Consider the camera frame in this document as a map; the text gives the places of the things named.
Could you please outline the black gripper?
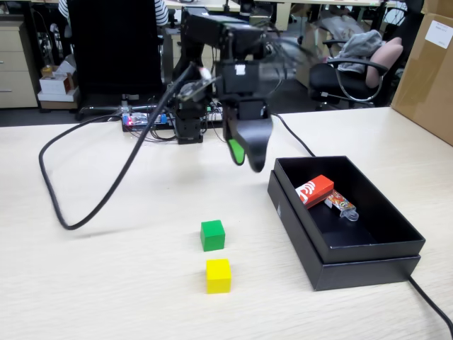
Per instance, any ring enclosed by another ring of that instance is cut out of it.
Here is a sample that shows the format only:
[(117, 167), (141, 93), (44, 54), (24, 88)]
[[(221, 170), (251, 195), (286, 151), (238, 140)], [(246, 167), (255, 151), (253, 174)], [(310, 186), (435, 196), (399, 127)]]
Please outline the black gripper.
[[(222, 132), (235, 165), (248, 157), (253, 171), (260, 173), (266, 160), (273, 131), (264, 95), (258, 94), (260, 63), (257, 61), (217, 62), (217, 100), (222, 106)], [(235, 139), (230, 123), (237, 120)]]

